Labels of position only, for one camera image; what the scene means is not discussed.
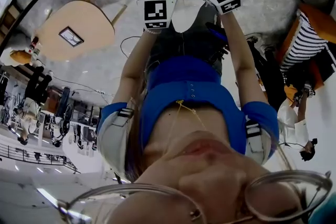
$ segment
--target concrete floor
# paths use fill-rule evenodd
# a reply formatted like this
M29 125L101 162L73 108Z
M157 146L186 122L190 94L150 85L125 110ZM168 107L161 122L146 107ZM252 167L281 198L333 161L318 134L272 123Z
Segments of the concrete floor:
M30 0L17 1L21 7L27 6L30 2ZM56 11L69 1L72 0L40 0L25 17L20 27L28 36L31 36L34 30L45 20L46 10L52 8L53 11ZM305 1L316 6L321 6L327 2L327 0ZM54 71L56 78L84 84L95 90L105 92L106 95L102 97L96 92L90 92L91 89L77 84L58 79L52 81L53 84L60 87L70 86L73 90L79 89L79 93L73 96L77 99L103 106L112 100L119 84L122 67L126 61L126 57L120 50L120 43L127 37L140 35L142 27L136 0L93 0L93 2L100 6L111 19L122 4L129 3L127 10L115 25L114 44L82 55L70 62L54 62L44 57L41 57L41 60L46 64L47 69ZM173 23L177 31L184 31L190 27L202 3L202 0L178 0L173 16ZM281 41L293 19L298 0L242 0L242 4L243 6L235 11L235 15L244 33L267 33L269 40L277 43ZM123 50L126 54L131 52L136 41L136 38L132 38L124 42ZM237 87L235 86L235 77L229 56L226 56L223 62L222 83L237 100Z

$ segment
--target necklace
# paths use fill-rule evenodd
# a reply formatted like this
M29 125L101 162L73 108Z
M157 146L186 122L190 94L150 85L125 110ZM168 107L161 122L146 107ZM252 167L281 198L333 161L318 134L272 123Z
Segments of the necklace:
M177 101L176 101L176 103L179 104L180 106L179 106L179 109L177 110L177 114L176 114L176 116L175 116L175 118L174 118L174 120L173 120L173 122L172 122L172 125L171 125L171 127L170 127L170 130L169 130L169 132L168 132L168 141L167 141L167 146L166 146L166 148L165 148L165 150L164 150L164 153L167 152L168 145L169 145L169 141L170 141L170 139L171 139L171 134L172 134L172 131L173 131L174 127L175 127L175 123L176 123L176 121L177 121L177 117L178 117L178 114L179 114L181 108L185 108L185 109L189 110L191 113L193 113L193 114L196 116L196 118L198 119L198 121L201 123L203 129L204 129L205 131L207 131L205 125L204 125L203 122L202 122L202 120L201 120L200 117L197 115L196 110L195 110L195 109L190 109L190 108L186 107L185 105L183 105L183 102L184 102L184 100L177 100Z

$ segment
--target eyeglasses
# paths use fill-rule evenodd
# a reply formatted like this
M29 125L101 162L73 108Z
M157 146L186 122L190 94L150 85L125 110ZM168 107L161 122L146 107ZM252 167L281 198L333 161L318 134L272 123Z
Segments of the eyeglasses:
M247 210L244 216L225 224L243 223L253 219L263 222L302 223L300 219L308 218L328 196L332 188L330 174L290 170L261 176L245 188L243 206ZM305 207L301 207L299 202L303 190L307 203ZM201 207L192 198L165 186L104 186L88 191L69 203L58 201L57 205L63 220L71 224L208 223ZM221 212L224 208L219 204L218 210Z

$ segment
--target glasses frame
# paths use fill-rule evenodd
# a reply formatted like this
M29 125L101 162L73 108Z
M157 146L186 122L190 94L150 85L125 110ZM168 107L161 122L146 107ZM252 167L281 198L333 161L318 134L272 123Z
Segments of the glasses frame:
M273 172L273 173L269 173L261 177L258 177L253 182L251 182L245 189L245 203L246 203L248 210L253 215L229 222L227 224L242 223L242 222L252 220L255 218L261 221L264 221L264 222L277 222L277 223L297 220L301 218L303 215L312 212L326 199L333 185L330 179L330 174L331 174L330 171L326 172L326 174L321 174L318 172L306 171L306 170L286 170L286 171L280 171L280 172ZM248 191L260 183L289 182L293 180L314 184L315 186L318 186L319 188L324 188L326 190L326 193L313 206L308 206L304 211L301 211L295 215L288 216L288 217L282 217L282 218L267 217L267 216L264 216L263 214L260 214L258 211L256 211L253 208L253 206L246 199L246 194L248 193ZM192 217L191 222L201 220L203 221L202 223L207 223L205 214L200 209L200 206L192 198L183 194L179 190L165 187L165 186L156 186L156 185L151 185L151 184L118 184L118 185L109 185L109 186L99 187L99 188L96 188L96 189L93 189L86 193L81 194L80 196L73 199L71 202L63 202L61 200L58 200L57 201L58 211L61 214L62 219L66 221L67 223L71 224L70 222L71 219L70 219L69 214L67 214L67 212L70 211L72 207L74 206L74 204L77 203L78 201L87 199L92 196L105 194L107 192L122 193L125 190L129 192L149 191L152 193L160 193L160 194L167 194L167 195L180 195L195 205L195 208L196 208L195 212L197 210L199 211L199 214L193 214L194 212L190 213Z

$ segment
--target blue crop top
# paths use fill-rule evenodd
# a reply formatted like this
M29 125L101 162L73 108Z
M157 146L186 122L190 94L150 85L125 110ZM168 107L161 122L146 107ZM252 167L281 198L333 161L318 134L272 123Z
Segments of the blue crop top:
M279 140L277 112L263 102L249 102L240 110L229 91L220 84L220 75L206 62L191 56L178 56L156 67L148 79L148 93L140 115L139 143L144 149L162 111L176 100L207 103L220 110L225 119L231 147L245 154L246 118ZM98 131L113 112L126 108L127 103L114 103L102 109Z

